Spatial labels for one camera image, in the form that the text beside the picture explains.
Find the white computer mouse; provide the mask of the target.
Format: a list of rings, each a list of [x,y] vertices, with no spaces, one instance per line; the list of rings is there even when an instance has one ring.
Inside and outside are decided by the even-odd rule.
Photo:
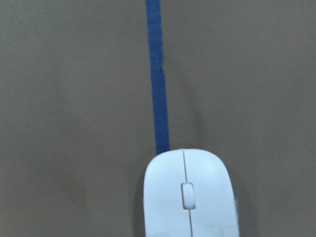
[[[147,237],[238,237],[231,180],[223,162],[199,149],[162,153],[143,186]]]

